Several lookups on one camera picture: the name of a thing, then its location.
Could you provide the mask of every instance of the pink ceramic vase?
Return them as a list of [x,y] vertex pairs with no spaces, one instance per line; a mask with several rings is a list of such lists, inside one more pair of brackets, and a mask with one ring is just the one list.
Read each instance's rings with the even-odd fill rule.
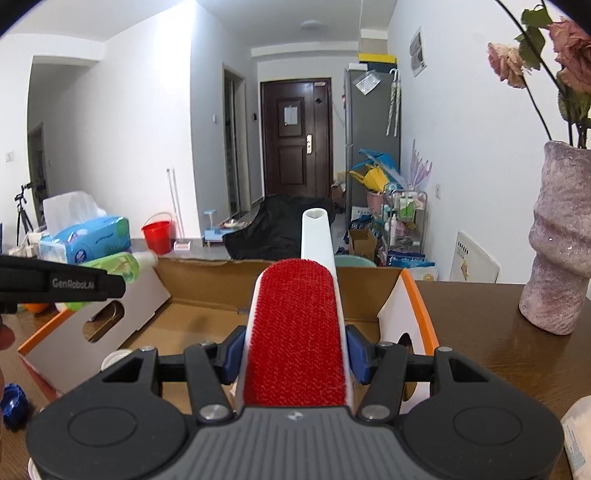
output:
[[591,151],[548,142],[530,245],[531,278],[519,302],[531,323],[572,333],[591,277]]

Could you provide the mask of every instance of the ceiling light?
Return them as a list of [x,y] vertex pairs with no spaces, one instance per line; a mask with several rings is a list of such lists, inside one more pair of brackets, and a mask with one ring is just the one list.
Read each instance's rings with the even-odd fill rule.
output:
[[306,20],[300,25],[300,28],[306,31],[320,30],[323,27],[324,25],[318,20]]

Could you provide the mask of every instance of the green plastic bottle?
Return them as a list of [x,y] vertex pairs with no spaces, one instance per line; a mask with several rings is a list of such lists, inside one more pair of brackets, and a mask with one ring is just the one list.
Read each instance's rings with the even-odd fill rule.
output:
[[[98,258],[81,264],[83,267],[99,268],[106,270],[112,275],[121,275],[125,283],[133,283],[139,277],[141,271],[147,267],[155,267],[158,262],[158,257],[152,252],[137,252],[130,254],[127,252],[120,252],[108,257]],[[90,302],[88,301],[71,301],[66,303],[66,307],[73,312],[77,312],[82,307],[85,307]]]

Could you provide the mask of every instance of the blue bottle cap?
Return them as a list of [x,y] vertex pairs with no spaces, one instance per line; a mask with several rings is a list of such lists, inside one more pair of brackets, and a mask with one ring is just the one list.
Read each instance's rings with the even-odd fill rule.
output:
[[14,383],[4,387],[4,397],[0,401],[4,423],[9,428],[20,427],[27,421],[29,402],[22,388]]

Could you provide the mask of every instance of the wooden table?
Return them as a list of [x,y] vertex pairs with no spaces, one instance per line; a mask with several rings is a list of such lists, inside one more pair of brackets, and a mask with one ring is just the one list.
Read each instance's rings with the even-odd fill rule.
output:
[[[441,345],[452,346],[546,405],[559,418],[579,398],[591,395],[591,303],[575,332],[545,333],[517,308],[522,286],[419,282]],[[37,408],[47,400],[18,358],[16,349],[51,315],[4,316],[16,340],[0,351],[6,382],[19,383]],[[5,432],[1,480],[28,480],[25,432]],[[552,480],[570,480],[563,454]]]

